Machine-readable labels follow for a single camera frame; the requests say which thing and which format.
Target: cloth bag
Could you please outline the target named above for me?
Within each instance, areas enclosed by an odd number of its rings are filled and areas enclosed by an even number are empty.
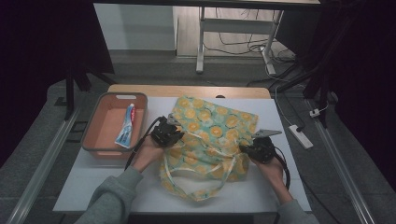
[[[252,144],[257,115],[188,96],[177,99],[172,113],[186,133],[165,150],[160,167],[164,188],[182,198],[202,201],[215,196],[226,181],[246,177],[249,158],[239,144]],[[187,193],[176,184],[176,171],[193,172],[220,184]]]

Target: metal rod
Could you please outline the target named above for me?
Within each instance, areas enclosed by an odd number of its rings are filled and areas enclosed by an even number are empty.
[[[53,163],[58,157],[59,152],[61,151],[62,146],[64,145],[64,141],[70,129],[73,126],[74,121],[76,120],[80,108],[85,101],[85,94],[82,98],[80,98],[79,104],[76,106],[74,112],[71,114],[69,120],[64,120],[59,128],[58,132],[55,134],[52,142],[49,145],[43,159],[38,164],[35,173],[29,181],[26,189],[24,190],[20,200],[15,206],[14,210],[11,213],[11,216],[8,218],[7,224],[19,224],[23,223],[29,214],[30,209],[35,202],[35,198],[37,197],[38,192],[43,187],[44,182],[47,179],[47,176],[52,168]]]
[[[311,104],[309,104],[308,100],[305,100],[305,103],[307,104],[309,109],[313,109]],[[332,163],[334,164],[334,168],[340,176],[346,193],[350,196],[352,204],[356,210],[359,219],[361,220],[361,223],[374,224],[375,221],[373,215],[371,214],[366,201],[364,201],[364,198],[361,195],[361,191],[356,186],[355,181],[353,180],[352,175],[350,174],[341,154],[339,153],[331,134],[327,129],[323,127],[318,119],[315,119],[315,125],[317,126],[320,137],[322,138],[324,145],[329,152]]]
[[[278,11],[277,15],[275,17],[275,20],[273,22],[273,25],[271,27],[271,32],[268,36],[268,42],[265,45],[265,50],[264,50],[264,54],[268,55],[272,46],[272,43],[274,42],[274,38],[276,35],[276,31],[277,31],[277,27],[279,26],[279,22],[280,22],[280,18],[282,17],[283,11]]]
[[[199,51],[202,52],[204,47],[204,30],[205,30],[205,8],[201,8],[201,18],[199,21],[200,29],[199,29]]]

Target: gray sleeve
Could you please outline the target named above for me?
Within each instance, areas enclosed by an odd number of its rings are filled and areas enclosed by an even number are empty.
[[[129,167],[118,177],[108,177],[93,193],[88,210],[76,223],[125,223],[143,176]]]
[[[318,224],[317,218],[312,214],[307,214],[298,204],[297,200],[284,203],[279,206],[277,212],[283,224]]]

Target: metal frame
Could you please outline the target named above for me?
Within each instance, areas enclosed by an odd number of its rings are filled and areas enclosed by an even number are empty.
[[[220,33],[237,33],[237,34],[257,34],[269,35],[268,43],[265,48],[261,47],[262,57],[269,75],[275,75],[276,71],[272,64],[269,52],[276,35],[283,10],[278,11],[274,21],[241,21],[241,20],[224,20],[224,19],[206,19],[205,7],[201,9],[200,15],[200,33],[197,52],[196,73],[204,72],[204,32]]]
[[[308,100],[305,100],[305,103],[310,110],[314,109]],[[332,159],[334,168],[340,176],[346,193],[350,196],[352,204],[355,207],[356,214],[361,220],[361,223],[374,224],[374,217],[371,214],[371,211],[366,201],[364,201],[364,198],[361,195],[361,191],[356,186],[355,181],[353,180],[346,163],[344,162],[342,156],[338,151],[337,146],[334,143],[334,140],[332,140],[332,135],[326,128],[324,128],[323,124],[319,121],[319,119],[315,119],[315,125],[317,126],[320,137],[323,140],[327,151],[329,152],[329,156]]]
[[[29,214],[33,203],[35,202],[35,198],[38,195],[38,192],[41,190],[44,182],[46,181],[52,165],[53,163],[55,163],[55,160],[58,157],[62,146],[64,145],[64,141],[66,140],[67,135],[73,127],[73,124],[81,110],[81,106],[84,105],[85,94],[83,95],[83,97],[78,97],[78,99],[80,100],[74,112],[71,113],[69,120],[63,121],[58,132],[55,134],[55,137],[50,143],[46,154],[44,155],[41,162],[38,164],[38,167],[35,170],[32,178],[30,179],[29,184],[27,185],[22,196],[20,197],[20,200],[12,211],[11,216],[8,218],[7,224],[23,223],[27,215]]]
[[[181,6],[181,7],[229,7],[271,10],[320,11],[326,6],[320,2],[302,3],[296,1],[255,1],[255,0],[94,0],[94,3],[144,5],[144,6]]]

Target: person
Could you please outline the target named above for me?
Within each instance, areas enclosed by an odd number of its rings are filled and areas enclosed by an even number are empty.
[[[134,158],[134,162],[121,175],[108,177],[93,193],[87,211],[78,219],[77,224],[87,223],[126,223],[131,204],[136,196],[136,186],[143,179],[141,173],[163,154],[151,138],[147,138]],[[283,183],[283,168],[278,160],[263,164],[252,160],[268,179],[280,202],[277,212],[281,223],[315,224],[316,217],[308,215],[298,202],[292,198]]]

